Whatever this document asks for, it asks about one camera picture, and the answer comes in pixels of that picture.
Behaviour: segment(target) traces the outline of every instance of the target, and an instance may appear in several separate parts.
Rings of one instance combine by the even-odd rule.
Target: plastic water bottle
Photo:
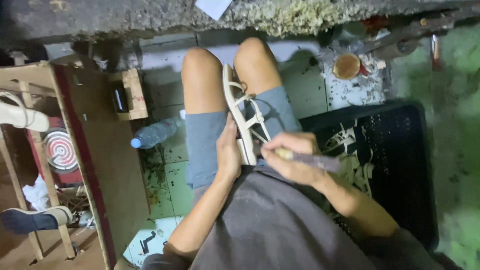
[[[130,141],[130,144],[134,148],[152,148],[156,144],[165,141],[168,137],[173,136],[180,126],[181,123],[178,117],[162,120],[137,131],[135,138]]]

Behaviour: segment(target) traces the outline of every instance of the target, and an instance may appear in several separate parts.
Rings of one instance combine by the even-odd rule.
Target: hand
[[[320,150],[315,135],[313,133],[279,133],[266,143],[261,151],[267,164],[283,177],[299,184],[315,185],[315,188],[323,193],[326,189],[325,184],[332,182],[330,175],[324,170],[305,163],[279,157],[274,150],[281,147],[297,153],[318,155]]]
[[[225,128],[216,141],[216,161],[218,164],[217,174],[232,180],[232,182],[241,173],[240,152],[236,139],[237,124],[235,124],[232,114],[229,112]]]

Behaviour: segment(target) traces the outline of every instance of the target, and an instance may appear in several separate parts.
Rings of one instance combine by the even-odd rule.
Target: white sandal
[[[50,126],[48,116],[36,110],[25,108],[23,102],[14,94],[0,92],[0,97],[6,97],[18,106],[4,103],[0,100],[0,123],[12,124],[18,128],[28,128],[35,131],[47,131]]]
[[[235,99],[233,87],[240,88],[244,96],[239,99]],[[225,64],[223,66],[223,92],[225,94],[225,100],[227,101],[228,109],[232,113],[233,119],[235,120],[235,123],[237,123],[237,127],[240,132],[241,139],[237,140],[237,146],[239,147],[241,153],[242,164],[256,165],[257,157],[253,150],[252,134],[258,137],[263,143],[266,143],[271,138],[265,127],[262,113],[260,112],[260,109],[258,108],[255,100],[252,99],[253,96],[250,94],[245,94],[245,89],[243,89],[241,84],[233,82],[233,72],[229,64]],[[255,116],[253,116],[247,121],[243,117],[243,114],[239,107],[239,104],[245,100],[250,101],[253,104],[253,108],[255,109]],[[254,124],[260,124],[260,126],[262,126],[265,136],[267,137],[266,139],[264,139],[261,135],[259,135],[252,129]]]

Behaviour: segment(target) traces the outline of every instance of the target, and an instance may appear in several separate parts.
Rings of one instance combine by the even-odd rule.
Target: black plastic crate
[[[373,149],[373,198],[427,250],[434,250],[438,226],[423,107],[415,102],[351,106],[300,123],[323,145],[338,131],[339,123],[349,123],[347,129],[355,119],[366,130],[366,144]]]

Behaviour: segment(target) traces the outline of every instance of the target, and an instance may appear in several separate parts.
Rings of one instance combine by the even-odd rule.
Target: paper
[[[232,3],[232,0],[197,0],[195,6],[218,21],[230,3]]]

